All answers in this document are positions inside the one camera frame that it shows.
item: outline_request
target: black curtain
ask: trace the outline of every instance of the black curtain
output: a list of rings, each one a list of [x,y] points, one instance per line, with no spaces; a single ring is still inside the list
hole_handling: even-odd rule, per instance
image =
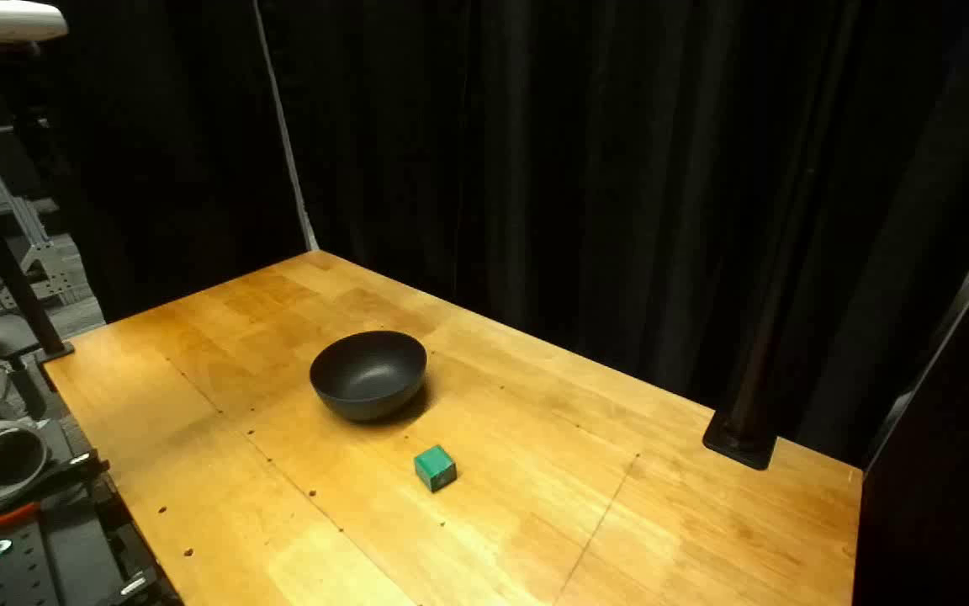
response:
[[[32,147],[108,320],[307,249],[248,3],[59,8],[70,38],[0,87],[52,122]]]
[[[969,267],[969,0],[260,8],[323,249],[848,461]],[[300,252],[254,3],[68,12],[113,316]]]
[[[832,455],[861,461],[965,275],[963,0],[271,0],[265,23],[328,249],[706,404],[751,380],[802,223],[749,396]]]
[[[724,267],[778,223],[832,9],[274,0],[265,23],[328,249],[682,380]]]

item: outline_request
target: wire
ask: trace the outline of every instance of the wire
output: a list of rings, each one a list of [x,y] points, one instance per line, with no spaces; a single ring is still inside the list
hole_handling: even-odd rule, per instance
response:
[[[255,20],[260,50],[262,50],[262,68],[265,68],[271,87],[274,87],[274,106],[276,106],[276,122],[280,122],[282,160],[285,160],[285,177],[291,177],[293,201],[295,201],[295,219],[304,226],[307,244],[320,249],[312,223],[310,223],[310,209],[307,209],[307,191],[304,191],[304,183],[300,183],[300,173],[295,173],[293,138],[291,138],[291,128],[285,128],[280,78],[276,78],[276,68],[274,68],[274,50],[271,50],[271,35],[262,28],[260,0],[254,0],[254,20]]]

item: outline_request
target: wooden floor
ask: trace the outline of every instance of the wooden floor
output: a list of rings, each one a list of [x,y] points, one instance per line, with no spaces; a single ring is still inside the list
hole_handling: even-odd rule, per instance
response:
[[[427,411],[332,418],[338,338],[423,340]],[[46,370],[184,601],[851,601],[860,469],[328,252],[76,340]],[[432,496],[414,455],[460,478]]]

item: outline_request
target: small green block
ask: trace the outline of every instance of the small green block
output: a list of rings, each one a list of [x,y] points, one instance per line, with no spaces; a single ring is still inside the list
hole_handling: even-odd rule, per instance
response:
[[[414,458],[414,471],[432,492],[438,492],[457,478],[457,464],[442,445],[421,451]]]

